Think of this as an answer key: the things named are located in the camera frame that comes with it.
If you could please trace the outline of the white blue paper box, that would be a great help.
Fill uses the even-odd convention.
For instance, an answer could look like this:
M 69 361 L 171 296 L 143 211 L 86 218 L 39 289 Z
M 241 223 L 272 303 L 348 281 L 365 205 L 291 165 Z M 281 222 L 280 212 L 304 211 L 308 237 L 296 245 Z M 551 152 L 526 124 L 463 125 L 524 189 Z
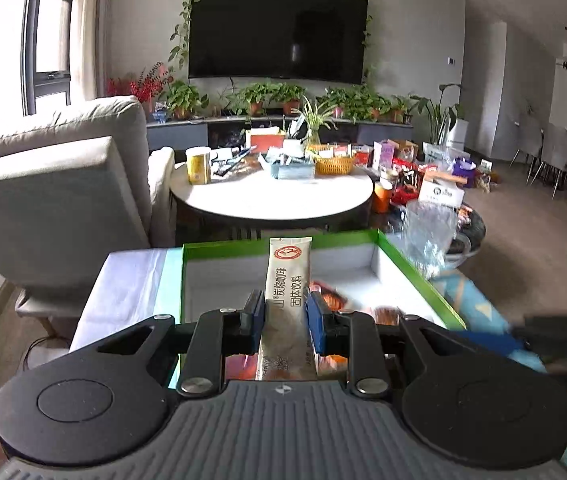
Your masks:
M 448 208 L 459 209 L 462 205 L 465 191 L 454 182 L 423 180 L 418 200 L 425 203 L 436 204 Z

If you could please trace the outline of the orange cup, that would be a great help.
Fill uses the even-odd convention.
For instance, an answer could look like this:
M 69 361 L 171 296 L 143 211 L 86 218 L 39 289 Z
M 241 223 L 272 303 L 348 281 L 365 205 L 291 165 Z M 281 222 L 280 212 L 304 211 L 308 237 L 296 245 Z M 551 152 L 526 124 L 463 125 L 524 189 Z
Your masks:
M 372 195 L 372 211 L 375 214 L 386 214 L 389 211 L 392 197 L 392 186 L 386 180 L 375 183 Z

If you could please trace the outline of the beige drink stick sachet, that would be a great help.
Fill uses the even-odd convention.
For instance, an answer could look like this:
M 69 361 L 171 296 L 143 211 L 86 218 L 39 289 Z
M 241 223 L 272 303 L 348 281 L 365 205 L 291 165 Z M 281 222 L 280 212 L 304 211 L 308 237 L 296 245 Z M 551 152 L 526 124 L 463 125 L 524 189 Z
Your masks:
M 270 240 L 266 318 L 256 364 L 257 380 L 316 378 L 305 311 L 311 252 L 309 237 L 273 237 Z

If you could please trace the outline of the grey blue storage tray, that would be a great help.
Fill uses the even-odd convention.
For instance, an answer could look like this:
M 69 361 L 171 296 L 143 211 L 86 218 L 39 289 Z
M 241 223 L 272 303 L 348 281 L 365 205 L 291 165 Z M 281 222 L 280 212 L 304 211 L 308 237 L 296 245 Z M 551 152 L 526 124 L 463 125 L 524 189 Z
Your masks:
M 270 175 L 277 180 L 308 180 L 315 178 L 315 165 L 312 162 L 290 162 L 270 164 Z

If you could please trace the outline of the woven yellow basket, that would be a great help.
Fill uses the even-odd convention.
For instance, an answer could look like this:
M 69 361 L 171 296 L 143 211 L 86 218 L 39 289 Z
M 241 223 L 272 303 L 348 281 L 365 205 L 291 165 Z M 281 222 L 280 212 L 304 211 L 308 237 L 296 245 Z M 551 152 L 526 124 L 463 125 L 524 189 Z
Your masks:
M 353 157 L 317 158 L 315 160 L 315 172 L 320 176 L 347 176 L 353 167 Z

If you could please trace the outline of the red flower decoration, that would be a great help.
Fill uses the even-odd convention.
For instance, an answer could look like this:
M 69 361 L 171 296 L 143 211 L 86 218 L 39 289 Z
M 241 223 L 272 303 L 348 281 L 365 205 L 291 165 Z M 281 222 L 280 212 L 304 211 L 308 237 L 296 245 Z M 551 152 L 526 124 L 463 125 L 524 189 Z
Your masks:
M 173 81 L 173 69 L 162 62 L 152 65 L 150 70 L 142 70 L 138 77 L 127 74 L 124 77 L 108 79 L 107 96 L 134 96 L 147 114 L 156 110 L 157 99 L 164 88 Z

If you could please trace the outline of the red orange card box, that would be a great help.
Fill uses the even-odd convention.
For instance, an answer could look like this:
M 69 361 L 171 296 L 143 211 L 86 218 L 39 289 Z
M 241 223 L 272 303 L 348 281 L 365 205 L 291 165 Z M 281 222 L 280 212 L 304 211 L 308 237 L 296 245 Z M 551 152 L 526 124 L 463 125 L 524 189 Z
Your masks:
M 251 128 L 244 131 L 246 147 L 254 154 L 265 154 L 270 148 L 282 148 L 287 135 L 278 127 Z

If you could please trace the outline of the yellow tin can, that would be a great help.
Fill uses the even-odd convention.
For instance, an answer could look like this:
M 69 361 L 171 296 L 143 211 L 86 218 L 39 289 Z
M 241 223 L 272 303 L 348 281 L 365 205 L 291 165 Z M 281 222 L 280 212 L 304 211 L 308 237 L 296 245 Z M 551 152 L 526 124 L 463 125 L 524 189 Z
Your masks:
M 211 153 L 208 146 L 194 146 L 186 151 L 187 176 L 191 185 L 211 181 Z

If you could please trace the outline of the red white snack packet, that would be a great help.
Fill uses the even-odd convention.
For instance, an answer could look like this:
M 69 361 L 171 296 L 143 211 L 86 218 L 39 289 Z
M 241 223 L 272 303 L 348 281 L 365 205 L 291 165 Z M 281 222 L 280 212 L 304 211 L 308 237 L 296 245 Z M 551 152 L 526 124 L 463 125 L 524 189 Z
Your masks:
M 352 298 L 322 281 L 309 283 L 309 292 L 320 312 L 355 312 L 358 310 L 357 303 Z

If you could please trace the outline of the glass mug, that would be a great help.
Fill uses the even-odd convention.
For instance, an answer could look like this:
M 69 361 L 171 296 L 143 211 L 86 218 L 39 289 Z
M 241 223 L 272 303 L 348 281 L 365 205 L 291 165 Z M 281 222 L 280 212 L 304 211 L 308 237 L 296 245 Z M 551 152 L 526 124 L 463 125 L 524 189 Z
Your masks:
M 458 214 L 453 208 L 421 200 L 407 203 L 403 226 L 404 255 L 426 280 L 444 268 L 457 223 Z

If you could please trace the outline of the green cardboard box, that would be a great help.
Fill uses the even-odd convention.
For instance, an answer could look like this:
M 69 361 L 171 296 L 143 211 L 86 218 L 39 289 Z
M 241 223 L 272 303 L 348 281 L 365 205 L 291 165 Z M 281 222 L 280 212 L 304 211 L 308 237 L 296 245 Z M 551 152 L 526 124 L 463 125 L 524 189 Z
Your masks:
M 187 244 L 166 258 L 162 310 L 178 323 L 196 322 L 219 308 L 241 309 L 254 289 L 266 285 L 270 242 L 234 240 Z M 366 313 L 393 308 L 431 323 L 463 330 L 461 317 L 387 237 L 375 230 L 317 235 L 309 256 L 309 279 Z

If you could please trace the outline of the round white coffee table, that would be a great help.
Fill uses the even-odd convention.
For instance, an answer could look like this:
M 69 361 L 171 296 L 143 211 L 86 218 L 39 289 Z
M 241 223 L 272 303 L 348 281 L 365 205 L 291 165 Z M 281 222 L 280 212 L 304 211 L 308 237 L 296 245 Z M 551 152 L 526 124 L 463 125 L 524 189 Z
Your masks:
M 363 223 L 373 183 L 366 172 L 346 176 L 277 180 L 263 169 L 208 184 L 192 185 L 184 162 L 170 179 L 172 194 L 190 209 L 252 230 L 311 229 Z

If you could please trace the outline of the black wall television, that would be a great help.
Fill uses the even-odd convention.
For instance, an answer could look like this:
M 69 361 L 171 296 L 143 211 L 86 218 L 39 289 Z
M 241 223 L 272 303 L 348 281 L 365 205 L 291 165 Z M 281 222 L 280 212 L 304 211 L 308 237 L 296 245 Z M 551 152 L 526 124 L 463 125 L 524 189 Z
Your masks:
M 368 0 L 192 0 L 188 76 L 358 84 Z

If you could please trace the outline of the spider plant in vase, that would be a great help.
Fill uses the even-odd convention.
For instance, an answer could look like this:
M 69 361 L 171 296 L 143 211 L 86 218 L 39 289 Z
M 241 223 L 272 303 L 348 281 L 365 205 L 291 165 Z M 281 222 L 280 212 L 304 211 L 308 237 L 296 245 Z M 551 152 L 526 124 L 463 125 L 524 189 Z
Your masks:
M 329 101 L 311 101 L 307 96 L 302 96 L 299 108 L 293 110 L 306 125 L 306 134 L 302 139 L 303 148 L 321 143 L 319 129 L 325 127 L 334 129 L 333 112 L 335 105 Z

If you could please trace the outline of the teal patterned tablecloth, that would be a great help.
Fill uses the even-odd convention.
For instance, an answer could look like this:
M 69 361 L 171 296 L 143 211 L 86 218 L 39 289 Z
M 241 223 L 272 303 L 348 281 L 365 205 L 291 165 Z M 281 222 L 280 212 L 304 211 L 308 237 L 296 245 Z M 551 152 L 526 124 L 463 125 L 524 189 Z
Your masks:
M 74 350 L 155 314 L 195 321 L 219 307 L 240 308 L 266 283 L 267 240 L 189 244 L 113 252 L 78 322 Z M 509 323 L 456 270 L 426 281 L 375 231 L 317 236 L 311 276 L 341 292 L 355 310 L 390 307 L 447 327 L 501 335 Z

